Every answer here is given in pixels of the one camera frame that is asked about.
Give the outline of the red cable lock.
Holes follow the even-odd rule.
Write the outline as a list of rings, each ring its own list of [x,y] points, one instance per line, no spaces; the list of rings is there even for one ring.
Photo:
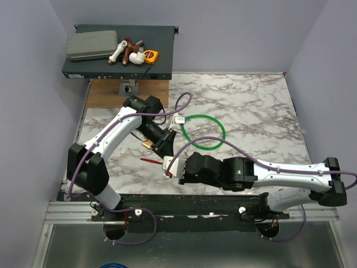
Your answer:
[[[161,165],[161,166],[163,165],[162,161],[156,161],[156,160],[147,159],[147,158],[143,158],[143,157],[141,157],[140,160],[148,162],[148,163],[151,163],[151,164],[157,164],[157,165]],[[172,178],[172,174],[171,173],[168,173],[168,178]]]

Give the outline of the brass padlock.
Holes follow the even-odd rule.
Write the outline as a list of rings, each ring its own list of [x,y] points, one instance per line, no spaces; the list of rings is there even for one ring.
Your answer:
[[[150,140],[144,141],[142,145],[149,150],[153,150],[155,148],[155,144]]]

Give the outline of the green cable lock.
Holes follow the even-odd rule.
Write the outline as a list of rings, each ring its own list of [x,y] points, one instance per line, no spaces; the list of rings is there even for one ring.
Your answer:
[[[180,124],[183,137],[190,142],[199,137],[215,136],[220,138],[217,140],[200,140],[194,142],[194,146],[198,150],[214,151],[223,145],[222,140],[226,139],[226,130],[224,125],[216,118],[206,114],[193,114],[185,117],[185,123]]]

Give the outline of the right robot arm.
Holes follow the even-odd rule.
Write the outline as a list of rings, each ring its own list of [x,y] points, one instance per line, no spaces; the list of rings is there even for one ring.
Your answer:
[[[258,215],[268,219],[275,213],[306,203],[324,207],[346,205],[346,189],[338,171],[335,158],[318,164],[291,165],[253,161],[247,157],[218,160],[195,152],[185,161],[178,182],[181,185],[205,184],[232,192],[283,187],[280,192],[269,193],[267,199],[256,206]]]

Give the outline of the white elbow fitting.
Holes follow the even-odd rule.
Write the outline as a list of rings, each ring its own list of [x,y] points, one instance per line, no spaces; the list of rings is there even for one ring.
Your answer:
[[[132,52],[129,55],[129,61],[135,65],[141,65],[144,63],[146,55],[142,52]]]

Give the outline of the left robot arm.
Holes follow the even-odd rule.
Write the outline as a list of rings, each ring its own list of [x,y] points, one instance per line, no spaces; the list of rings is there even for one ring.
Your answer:
[[[75,185],[89,192],[105,208],[105,215],[113,220],[123,216],[121,196],[109,185],[106,162],[124,139],[139,131],[152,142],[154,153],[160,158],[173,156],[174,130],[163,130],[154,122],[163,109],[161,101],[150,96],[143,100],[132,96],[125,100],[115,119],[84,145],[74,143],[67,155],[66,177],[75,175]]]

